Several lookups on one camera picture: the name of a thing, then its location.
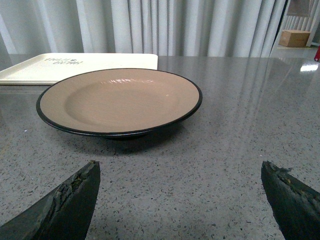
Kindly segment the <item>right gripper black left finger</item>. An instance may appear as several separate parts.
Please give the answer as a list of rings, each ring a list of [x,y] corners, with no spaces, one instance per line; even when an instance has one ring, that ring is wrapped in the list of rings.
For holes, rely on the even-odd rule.
[[[97,202],[100,164],[90,161],[0,227],[2,240],[84,240]]]

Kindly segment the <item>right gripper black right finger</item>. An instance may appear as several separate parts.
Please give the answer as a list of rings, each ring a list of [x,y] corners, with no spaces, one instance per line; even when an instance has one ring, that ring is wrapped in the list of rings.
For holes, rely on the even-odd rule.
[[[279,168],[263,161],[261,180],[273,216],[286,240],[320,238],[320,193]]]

